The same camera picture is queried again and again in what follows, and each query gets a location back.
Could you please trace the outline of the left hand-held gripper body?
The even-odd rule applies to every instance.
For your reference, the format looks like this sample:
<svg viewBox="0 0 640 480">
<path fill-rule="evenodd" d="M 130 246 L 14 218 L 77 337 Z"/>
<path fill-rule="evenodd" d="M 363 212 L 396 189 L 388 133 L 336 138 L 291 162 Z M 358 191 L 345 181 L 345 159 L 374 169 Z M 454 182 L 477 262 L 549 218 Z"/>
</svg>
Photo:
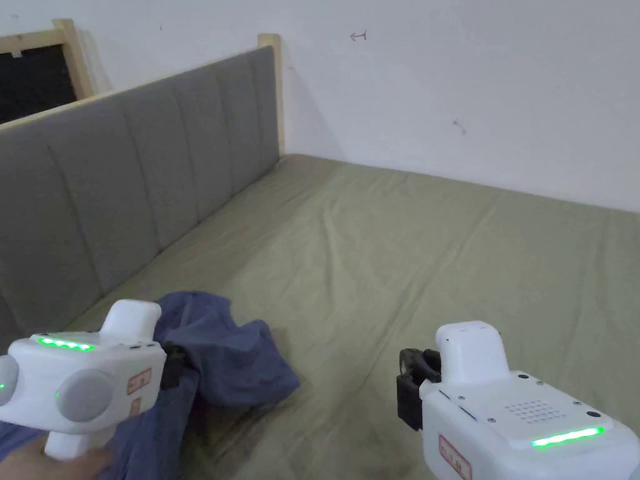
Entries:
<svg viewBox="0 0 640 480">
<path fill-rule="evenodd" d="M 188 418 L 184 349 L 165 299 L 121 299 L 92 331 L 39 332 L 1 356 L 1 456 L 43 436 L 76 459 L 111 446 L 130 458 L 177 459 Z"/>
</svg>

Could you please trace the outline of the person's left hand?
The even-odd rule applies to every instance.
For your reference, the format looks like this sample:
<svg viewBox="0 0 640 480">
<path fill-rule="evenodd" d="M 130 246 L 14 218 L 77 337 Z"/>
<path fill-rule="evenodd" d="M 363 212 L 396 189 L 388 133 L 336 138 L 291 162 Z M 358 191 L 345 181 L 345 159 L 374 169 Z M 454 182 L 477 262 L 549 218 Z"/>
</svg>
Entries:
<svg viewBox="0 0 640 480">
<path fill-rule="evenodd" d="M 109 451 L 95 449 L 60 461 L 44 453 L 46 437 L 21 446 L 1 461 L 1 479 L 96 479 L 112 463 Z"/>
</svg>

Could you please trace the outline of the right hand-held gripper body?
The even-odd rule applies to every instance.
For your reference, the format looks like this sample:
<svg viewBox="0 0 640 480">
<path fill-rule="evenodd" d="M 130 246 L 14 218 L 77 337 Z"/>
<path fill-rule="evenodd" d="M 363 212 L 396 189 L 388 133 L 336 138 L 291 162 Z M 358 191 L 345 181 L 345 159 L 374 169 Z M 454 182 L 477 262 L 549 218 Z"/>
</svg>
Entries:
<svg viewBox="0 0 640 480">
<path fill-rule="evenodd" d="M 441 382 L 397 376 L 397 414 L 422 438 L 437 479 L 638 479 L 639 439 L 624 424 L 508 366 L 482 321 L 436 331 Z"/>
</svg>

